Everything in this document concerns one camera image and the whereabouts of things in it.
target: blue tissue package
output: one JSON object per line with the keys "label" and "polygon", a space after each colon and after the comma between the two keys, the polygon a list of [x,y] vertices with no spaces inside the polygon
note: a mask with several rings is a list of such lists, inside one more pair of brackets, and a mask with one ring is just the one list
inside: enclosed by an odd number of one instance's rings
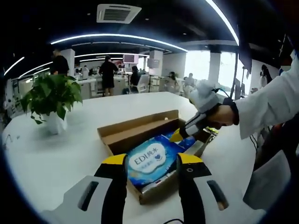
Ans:
{"label": "blue tissue package", "polygon": [[128,153],[128,177],[135,187],[143,187],[171,172],[177,153],[185,152],[195,143],[193,137],[169,142],[173,133],[151,138]]}

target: white flower pot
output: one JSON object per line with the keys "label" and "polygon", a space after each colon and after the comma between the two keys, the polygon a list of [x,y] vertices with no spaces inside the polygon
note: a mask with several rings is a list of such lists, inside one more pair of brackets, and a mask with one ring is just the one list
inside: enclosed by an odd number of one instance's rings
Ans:
{"label": "white flower pot", "polygon": [[66,116],[62,120],[57,113],[51,112],[50,116],[43,114],[43,119],[46,121],[45,124],[52,134],[60,134],[67,128]]}

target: cardboard box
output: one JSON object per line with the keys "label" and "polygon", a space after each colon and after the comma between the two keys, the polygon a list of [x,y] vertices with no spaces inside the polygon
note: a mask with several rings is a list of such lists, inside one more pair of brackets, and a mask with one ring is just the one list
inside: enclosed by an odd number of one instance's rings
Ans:
{"label": "cardboard box", "polygon": [[[178,118],[178,111],[168,111],[152,114],[146,117],[128,120],[119,124],[98,128],[99,136],[106,145],[109,155],[127,153],[131,149],[142,144],[156,135],[177,130],[185,123]],[[210,138],[210,134],[202,131],[197,136],[197,141],[191,148],[185,151],[200,157]],[[173,172],[165,181],[143,194],[134,187],[128,179],[127,187],[137,198],[140,204],[150,202],[152,199],[165,194],[170,187],[176,185],[177,174]]]}

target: black shorts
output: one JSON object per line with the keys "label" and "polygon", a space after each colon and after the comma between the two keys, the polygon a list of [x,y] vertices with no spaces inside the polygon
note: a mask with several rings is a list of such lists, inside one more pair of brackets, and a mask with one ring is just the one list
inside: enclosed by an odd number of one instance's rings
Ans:
{"label": "black shorts", "polygon": [[103,89],[112,89],[114,88],[114,79],[113,77],[103,77],[102,78],[102,87]]}

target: air conditioning vent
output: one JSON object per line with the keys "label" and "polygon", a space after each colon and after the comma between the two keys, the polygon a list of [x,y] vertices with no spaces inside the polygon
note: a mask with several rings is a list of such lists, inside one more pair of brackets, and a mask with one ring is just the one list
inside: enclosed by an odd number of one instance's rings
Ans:
{"label": "air conditioning vent", "polygon": [[97,10],[97,22],[129,24],[140,11],[141,8],[135,6],[100,4]]}

